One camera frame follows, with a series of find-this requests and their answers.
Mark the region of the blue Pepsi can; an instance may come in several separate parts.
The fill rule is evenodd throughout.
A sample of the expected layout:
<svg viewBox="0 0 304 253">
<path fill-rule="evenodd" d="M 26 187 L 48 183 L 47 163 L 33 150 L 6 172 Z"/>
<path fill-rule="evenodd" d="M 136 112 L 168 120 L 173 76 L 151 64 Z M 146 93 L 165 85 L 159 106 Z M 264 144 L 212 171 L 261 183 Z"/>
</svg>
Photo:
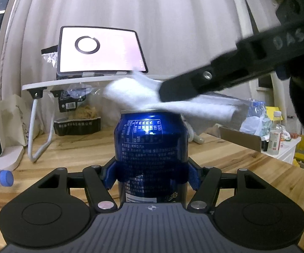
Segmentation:
<svg viewBox="0 0 304 253">
<path fill-rule="evenodd" d="M 184 204 L 188 140 L 180 114 L 157 109 L 122 111 L 114 130 L 120 201 Z"/>
</svg>

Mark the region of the white paper towel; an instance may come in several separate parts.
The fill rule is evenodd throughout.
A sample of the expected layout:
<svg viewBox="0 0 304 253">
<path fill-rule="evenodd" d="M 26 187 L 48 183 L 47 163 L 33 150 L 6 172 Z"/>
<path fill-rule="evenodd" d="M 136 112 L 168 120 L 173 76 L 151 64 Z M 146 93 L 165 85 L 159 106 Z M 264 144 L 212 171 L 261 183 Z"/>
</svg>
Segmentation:
<svg viewBox="0 0 304 253">
<path fill-rule="evenodd" d="M 159 95 L 162 84 L 138 72 L 112 81 L 103 92 L 104 114 L 109 121 L 116 122 L 122 110 L 158 109 L 178 113 L 198 135 L 216 124 L 238 130 L 247 117 L 249 101 L 214 92 L 185 100 L 172 96 L 163 102 Z"/>
</svg>

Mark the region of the pack of water bottles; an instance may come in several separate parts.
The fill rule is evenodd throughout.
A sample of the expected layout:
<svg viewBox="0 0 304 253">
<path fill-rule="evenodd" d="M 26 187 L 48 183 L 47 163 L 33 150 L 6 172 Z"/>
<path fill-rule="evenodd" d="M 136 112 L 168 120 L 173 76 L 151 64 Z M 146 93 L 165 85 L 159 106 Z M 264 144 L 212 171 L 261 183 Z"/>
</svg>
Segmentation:
<svg viewBox="0 0 304 253">
<path fill-rule="evenodd" d="M 250 106 L 247 117 L 261 117 L 266 114 L 266 106 L 264 101 L 250 99 Z"/>
</svg>

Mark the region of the grey-green tube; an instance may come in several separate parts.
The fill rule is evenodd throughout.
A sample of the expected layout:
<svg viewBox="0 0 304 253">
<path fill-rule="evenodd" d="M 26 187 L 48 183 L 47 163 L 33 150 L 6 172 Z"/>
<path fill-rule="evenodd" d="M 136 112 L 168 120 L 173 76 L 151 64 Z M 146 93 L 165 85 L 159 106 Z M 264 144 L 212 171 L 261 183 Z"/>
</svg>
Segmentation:
<svg viewBox="0 0 304 253">
<path fill-rule="evenodd" d="M 204 144 L 205 143 L 205 140 L 195 133 L 192 126 L 188 122 L 185 122 L 185 125 L 186 125 L 187 130 L 188 130 L 188 135 L 189 135 L 188 141 L 189 142 L 195 142 L 197 144 Z"/>
</svg>

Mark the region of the white plastic bag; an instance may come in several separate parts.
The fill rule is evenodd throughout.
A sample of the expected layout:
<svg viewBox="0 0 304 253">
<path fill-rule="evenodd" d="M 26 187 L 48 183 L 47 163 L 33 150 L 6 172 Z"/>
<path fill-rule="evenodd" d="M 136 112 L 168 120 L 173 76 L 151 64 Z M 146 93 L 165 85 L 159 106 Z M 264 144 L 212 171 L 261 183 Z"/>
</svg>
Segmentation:
<svg viewBox="0 0 304 253">
<path fill-rule="evenodd" d="M 246 133 L 255 136 L 266 136 L 270 131 L 272 126 L 272 121 L 267 115 L 262 115 L 261 117 L 252 116 L 247 117 L 239 129 L 241 133 Z"/>
</svg>

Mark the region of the cardboard box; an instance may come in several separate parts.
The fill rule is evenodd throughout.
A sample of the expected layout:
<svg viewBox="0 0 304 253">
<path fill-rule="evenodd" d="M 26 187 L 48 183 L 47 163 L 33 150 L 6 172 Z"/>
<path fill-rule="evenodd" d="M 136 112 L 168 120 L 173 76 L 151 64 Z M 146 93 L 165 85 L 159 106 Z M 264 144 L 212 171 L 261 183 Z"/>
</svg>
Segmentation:
<svg viewBox="0 0 304 253">
<path fill-rule="evenodd" d="M 223 140 L 261 152 L 262 140 L 260 136 L 241 133 L 223 126 L 219 127 L 219 132 Z"/>
</svg>

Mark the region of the clear snack bag black label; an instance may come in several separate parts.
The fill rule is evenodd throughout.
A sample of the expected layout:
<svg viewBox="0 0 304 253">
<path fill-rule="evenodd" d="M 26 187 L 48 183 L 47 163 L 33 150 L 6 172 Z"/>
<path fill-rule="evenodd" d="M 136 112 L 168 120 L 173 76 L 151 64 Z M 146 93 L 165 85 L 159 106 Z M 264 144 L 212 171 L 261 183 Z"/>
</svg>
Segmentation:
<svg viewBox="0 0 304 253">
<path fill-rule="evenodd" d="M 50 94 L 57 101 L 55 117 L 60 119 L 94 119 L 100 116 L 101 89 L 95 85 L 74 83 L 55 85 Z"/>
</svg>

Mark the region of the beige curtain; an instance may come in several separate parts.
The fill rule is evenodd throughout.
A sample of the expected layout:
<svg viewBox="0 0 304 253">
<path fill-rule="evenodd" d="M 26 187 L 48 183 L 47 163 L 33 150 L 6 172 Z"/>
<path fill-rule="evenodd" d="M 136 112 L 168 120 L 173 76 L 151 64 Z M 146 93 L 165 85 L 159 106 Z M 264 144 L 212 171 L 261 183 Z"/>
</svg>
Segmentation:
<svg viewBox="0 0 304 253">
<path fill-rule="evenodd" d="M 258 30 L 278 25 L 276 0 L 246 0 Z M 150 74 L 178 75 L 235 47 L 241 37 L 236 0 L 16 0 L 2 56 L 2 98 L 25 84 L 51 81 L 43 48 L 62 26 L 102 26 L 137 32 Z"/>
</svg>

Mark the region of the clear bottle white cap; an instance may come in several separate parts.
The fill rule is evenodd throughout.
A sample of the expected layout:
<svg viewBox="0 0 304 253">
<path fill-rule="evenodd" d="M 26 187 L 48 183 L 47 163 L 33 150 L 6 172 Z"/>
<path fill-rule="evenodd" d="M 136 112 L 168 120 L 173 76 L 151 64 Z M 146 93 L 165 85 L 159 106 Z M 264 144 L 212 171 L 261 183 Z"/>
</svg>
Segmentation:
<svg viewBox="0 0 304 253">
<path fill-rule="evenodd" d="M 281 116 L 282 113 L 280 111 L 274 111 L 267 149 L 267 152 L 270 155 L 278 155 L 280 152 L 281 136 L 283 133 L 281 125 Z"/>
</svg>

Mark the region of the white drawer cabinet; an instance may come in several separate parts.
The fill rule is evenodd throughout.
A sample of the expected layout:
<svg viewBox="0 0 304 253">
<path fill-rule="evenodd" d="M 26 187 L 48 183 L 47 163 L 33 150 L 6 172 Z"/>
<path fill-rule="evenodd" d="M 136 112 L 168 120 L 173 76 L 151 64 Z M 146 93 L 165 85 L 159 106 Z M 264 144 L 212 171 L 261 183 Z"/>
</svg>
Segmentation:
<svg viewBox="0 0 304 253">
<path fill-rule="evenodd" d="M 262 150 L 261 153 L 272 158 L 278 159 L 282 162 L 288 164 L 293 164 L 294 154 L 296 151 L 296 146 L 300 143 L 301 137 L 299 136 L 296 139 L 291 139 L 290 141 L 281 142 L 280 151 L 277 155 L 269 154 L 267 151 Z"/>
</svg>

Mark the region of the white lap desk stand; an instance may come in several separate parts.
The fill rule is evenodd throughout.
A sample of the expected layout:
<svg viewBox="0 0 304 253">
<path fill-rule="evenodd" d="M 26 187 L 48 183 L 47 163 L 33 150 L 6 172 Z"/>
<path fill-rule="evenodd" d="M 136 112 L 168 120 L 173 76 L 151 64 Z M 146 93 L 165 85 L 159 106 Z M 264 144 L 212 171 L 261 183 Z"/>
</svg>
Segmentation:
<svg viewBox="0 0 304 253">
<path fill-rule="evenodd" d="M 36 162 L 50 146 L 53 136 L 90 135 L 101 131 L 102 93 L 111 82 L 121 78 L 134 78 L 134 74 L 114 74 L 85 78 L 60 79 L 22 86 L 32 97 L 28 133 L 28 158 Z M 53 101 L 48 139 L 33 152 L 35 117 L 39 101 L 48 95 Z"/>
</svg>

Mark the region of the tablet with white screen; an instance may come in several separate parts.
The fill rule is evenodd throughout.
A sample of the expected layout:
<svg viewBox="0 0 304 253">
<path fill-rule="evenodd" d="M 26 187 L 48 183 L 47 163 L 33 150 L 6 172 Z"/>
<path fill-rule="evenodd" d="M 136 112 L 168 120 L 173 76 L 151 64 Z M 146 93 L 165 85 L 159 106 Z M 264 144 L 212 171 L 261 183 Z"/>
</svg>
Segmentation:
<svg viewBox="0 0 304 253">
<path fill-rule="evenodd" d="M 136 31 L 114 27 L 62 26 L 59 33 L 57 74 L 148 73 Z"/>
</svg>

